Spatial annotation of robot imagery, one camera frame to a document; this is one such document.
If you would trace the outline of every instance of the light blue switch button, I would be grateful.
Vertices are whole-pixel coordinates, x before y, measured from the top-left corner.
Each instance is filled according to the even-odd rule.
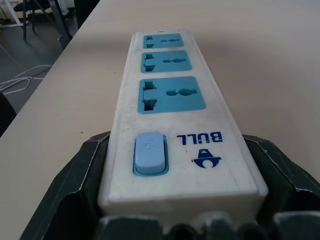
[[[144,132],[136,137],[134,165],[140,174],[158,174],[166,169],[163,134]]]

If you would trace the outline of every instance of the blue outlet faceplate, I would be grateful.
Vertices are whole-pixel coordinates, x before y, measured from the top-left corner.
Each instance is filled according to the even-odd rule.
[[[142,54],[142,73],[162,73],[191,70],[186,51],[158,51]]]
[[[151,78],[140,81],[139,113],[169,113],[205,108],[205,101],[193,76]]]
[[[177,48],[183,45],[184,42],[179,33],[146,35],[143,37],[144,49]]]

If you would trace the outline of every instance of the table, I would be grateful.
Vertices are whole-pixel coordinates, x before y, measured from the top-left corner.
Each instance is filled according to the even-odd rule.
[[[111,130],[138,31],[190,30],[241,132],[320,181],[319,12],[302,0],[101,0],[0,139],[0,239],[18,239],[81,144]]]

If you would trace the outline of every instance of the white cable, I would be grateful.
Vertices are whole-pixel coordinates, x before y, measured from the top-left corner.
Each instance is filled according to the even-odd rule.
[[[29,73],[30,74],[30,71],[33,70],[33,69],[36,69],[36,68],[40,68],[40,67],[52,67],[51,65],[38,65],[38,66],[35,66],[35,67],[32,67],[28,70],[26,70],[23,66],[21,66],[5,49],[3,46],[1,46],[0,44],[0,48],[2,48],[2,50],[9,56],[9,58],[11,58],[11,60],[17,64],[20,68],[22,68],[23,70],[25,70],[24,72],[22,73],[19,73],[17,76],[13,77],[11,80],[9,81],[3,81],[3,82],[0,82],[0,92],[3,93],[3,95],[8,95],[8,94],[13,94],[13,93],[16,93],[16,92],[20,92],[20,91],[23,91],[25,90],[29,85],[30,85],[30,81],[31,79],[38,79],[38,80],[42,80],[44,79],[43,77],[33,77],[33,76],[23,76],[23,77],[19,77],[20,75],[23,75],[25,73]],[[3,92],[9,88],[11,88],[12,86],[14,85],[17,85],[19,83],[22,83],[24,81],[27,81],[27,84],[25,87],[22,87],[22,88],[19,88],[17,90],[14,90],[14,91],[8,91],[8,92]]]

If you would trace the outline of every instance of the power strip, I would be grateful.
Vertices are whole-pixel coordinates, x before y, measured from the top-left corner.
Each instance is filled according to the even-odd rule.
[[[186,30],[132,36],[100,183],[105,215],[166,227],[224,211],[255,219],[268,188]]]

